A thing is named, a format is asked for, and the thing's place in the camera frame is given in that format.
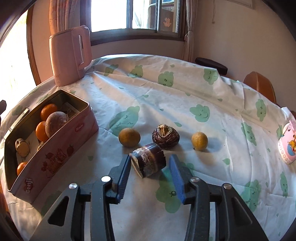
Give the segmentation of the cut purple sugarcane piece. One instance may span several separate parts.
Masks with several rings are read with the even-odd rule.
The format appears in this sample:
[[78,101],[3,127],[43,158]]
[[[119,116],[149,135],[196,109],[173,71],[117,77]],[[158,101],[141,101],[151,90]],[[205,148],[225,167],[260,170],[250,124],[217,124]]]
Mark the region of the cut purple sugarcane piece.
[[155,143],[142,146],[129,153],[129,156],[135,171],[141,178],[149,177],[167,165],[163,150]]

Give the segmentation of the purple passion fruit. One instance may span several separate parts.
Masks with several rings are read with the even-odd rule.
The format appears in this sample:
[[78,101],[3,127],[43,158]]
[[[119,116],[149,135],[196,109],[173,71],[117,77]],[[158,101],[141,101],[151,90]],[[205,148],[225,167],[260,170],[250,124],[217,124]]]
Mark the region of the purple passion fruit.
[[46,120],[45,132],[47,136],[52,137],[63,125],[68,122],[67,114],[61,111],[55,111],[50,114]]

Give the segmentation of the brown longan fruit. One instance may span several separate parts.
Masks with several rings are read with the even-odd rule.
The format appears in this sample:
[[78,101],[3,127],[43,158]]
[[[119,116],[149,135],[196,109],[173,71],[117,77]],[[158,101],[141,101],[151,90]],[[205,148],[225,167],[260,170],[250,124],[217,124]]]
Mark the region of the brown longan fruit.
[[132,148],[140,142],[140,134],[133,128],[124,128],[119,132],[118,139],[123,146]]
[[203,132],[196,132],[191,137],[193,148],[198,151],[203,151],[208,145],[208,138]]

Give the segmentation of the small orange tangerine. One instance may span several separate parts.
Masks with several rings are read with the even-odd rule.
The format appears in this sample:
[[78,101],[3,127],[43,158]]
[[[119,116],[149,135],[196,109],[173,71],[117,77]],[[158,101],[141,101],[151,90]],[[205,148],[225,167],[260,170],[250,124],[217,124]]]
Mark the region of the small orange tangerine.
[[25,166],[27,165],[27,162],[21,162],[16,170],[17,175],[20,175],[20,173],[22,172],[22,170],[25,168]]

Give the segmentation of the dark brown water chestnut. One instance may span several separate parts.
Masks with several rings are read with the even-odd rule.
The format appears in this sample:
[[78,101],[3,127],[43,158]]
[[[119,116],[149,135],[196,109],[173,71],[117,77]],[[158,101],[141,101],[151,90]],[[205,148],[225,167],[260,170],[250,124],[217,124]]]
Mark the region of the dark brown water chestnut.
[[44,144],[45,144],[45,142],[41,142],[37,147],[37,151],[39,151],[41,149],[41,147],[43,147]]

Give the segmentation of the black smartphone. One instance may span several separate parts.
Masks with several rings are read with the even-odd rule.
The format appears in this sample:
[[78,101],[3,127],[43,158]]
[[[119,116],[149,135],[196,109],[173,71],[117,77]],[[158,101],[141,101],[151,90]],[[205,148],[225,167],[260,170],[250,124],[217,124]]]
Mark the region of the black smartphone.
[[7,138],[7,136],[11,133],[11,131],[17,126],[17,124],[30,112],[28,108],[25,108],[17,117],[17,119],[13,122],[11,127],[8,129],[6,134],[4,135],[4,140]]

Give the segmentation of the pink metal tin box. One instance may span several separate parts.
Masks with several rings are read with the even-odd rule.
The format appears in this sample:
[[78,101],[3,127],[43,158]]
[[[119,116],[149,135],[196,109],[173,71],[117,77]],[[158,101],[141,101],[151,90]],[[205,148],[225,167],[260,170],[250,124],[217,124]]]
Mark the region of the pink metal tin box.
[[[27,161],[20,175],[17,175],[19,164],[16,159],[15,141],[18,136],[27,133],[22,130],[22,126],[28,125],[27,128],[30,128],[32,125],[27,121],[45,104],[54,103],[60,106],[65,102],[71,104],[79,113],[50,137]],[[8,192],[28,203],[33,203],[58,170],[97,131],[98,124],[88,102],[62,89],[47,97],[20,121],[5,139],[4,169]]]

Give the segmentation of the dark water chestnut on table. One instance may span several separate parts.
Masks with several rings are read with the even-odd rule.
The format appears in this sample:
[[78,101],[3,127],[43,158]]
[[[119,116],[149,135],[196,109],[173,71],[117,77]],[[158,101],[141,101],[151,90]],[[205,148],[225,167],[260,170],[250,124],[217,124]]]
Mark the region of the dark water chestnut on table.
[[178,132],[166,124],[159,125],[152,132],[152,141],[161,149],[169,150],[179,143],[180,135]]

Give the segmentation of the pink electric kettle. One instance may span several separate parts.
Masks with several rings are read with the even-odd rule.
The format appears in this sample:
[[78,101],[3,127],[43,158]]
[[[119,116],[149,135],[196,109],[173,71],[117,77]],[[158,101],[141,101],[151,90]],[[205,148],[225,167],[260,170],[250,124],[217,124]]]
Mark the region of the pink electric kettle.
[[90,30],[85,25],[63,30],[49,38],[51,65],[57,87],[85,76],[92,61]]

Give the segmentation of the pink cartoon cup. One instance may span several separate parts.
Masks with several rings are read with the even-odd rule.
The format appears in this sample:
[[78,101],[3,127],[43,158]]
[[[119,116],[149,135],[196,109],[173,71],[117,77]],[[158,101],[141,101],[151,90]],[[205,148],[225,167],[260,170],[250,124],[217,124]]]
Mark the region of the pink cartoon cup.
[[291,119],[283,128],[282,136],[278,141],[278,151],[282,160],[286,164],[295,161],[296,153],[296,133],[295,120]]

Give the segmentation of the pink patterned curtain left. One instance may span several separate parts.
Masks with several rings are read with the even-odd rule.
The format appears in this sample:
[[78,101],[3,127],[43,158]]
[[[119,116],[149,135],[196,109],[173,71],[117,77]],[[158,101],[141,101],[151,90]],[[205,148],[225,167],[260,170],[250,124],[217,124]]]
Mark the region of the pink patterned curtain left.
[[79,25],[91,29],[91,1],[49,1],[51,35]]

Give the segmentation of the black round stool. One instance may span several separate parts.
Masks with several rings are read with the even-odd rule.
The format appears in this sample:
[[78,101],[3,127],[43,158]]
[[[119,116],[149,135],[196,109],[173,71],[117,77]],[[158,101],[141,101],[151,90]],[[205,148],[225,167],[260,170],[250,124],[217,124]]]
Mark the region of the black round stool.
[[197,57],[195,59],[195,63],[201,66],[210,67],[217,69],[220,75],[226,76],[228,72],[228,68],[214,60]]

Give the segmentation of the wood framed sliding window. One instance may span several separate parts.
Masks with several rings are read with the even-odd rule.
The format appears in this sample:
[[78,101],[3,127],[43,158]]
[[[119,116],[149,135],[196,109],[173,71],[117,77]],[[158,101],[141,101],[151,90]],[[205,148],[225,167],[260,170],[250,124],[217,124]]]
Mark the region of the wood framed sliding window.
[[80,23],[91,44],[162,39],[183,41],[187,30],[185,1],[80,1]]

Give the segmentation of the wooden door frame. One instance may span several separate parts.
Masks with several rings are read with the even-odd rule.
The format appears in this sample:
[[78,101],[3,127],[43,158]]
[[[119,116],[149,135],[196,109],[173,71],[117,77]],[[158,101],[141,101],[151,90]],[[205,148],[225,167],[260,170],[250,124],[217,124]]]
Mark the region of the wooden door frame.
[[36,86],[38,86],[39,84],[41,84],[41,79],[39,76],[35,54],[34,54],[34,47],[33,47],[33,36],[32,36],[33,11],[34,11],[34,6],[31,6],[27,11],[26,40],[27,40],[27,53],[28,53],[28,59],[29,59],[32,76],[34,78],[34,82]]

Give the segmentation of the white wall air conditioner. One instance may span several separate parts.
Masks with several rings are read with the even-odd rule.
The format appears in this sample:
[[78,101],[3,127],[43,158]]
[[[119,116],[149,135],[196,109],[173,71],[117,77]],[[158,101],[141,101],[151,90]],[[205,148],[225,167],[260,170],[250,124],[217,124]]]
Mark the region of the white wall air conditioner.
[[249,9],[254,9],[253,0],[228,0],[228,1],[247,7]]

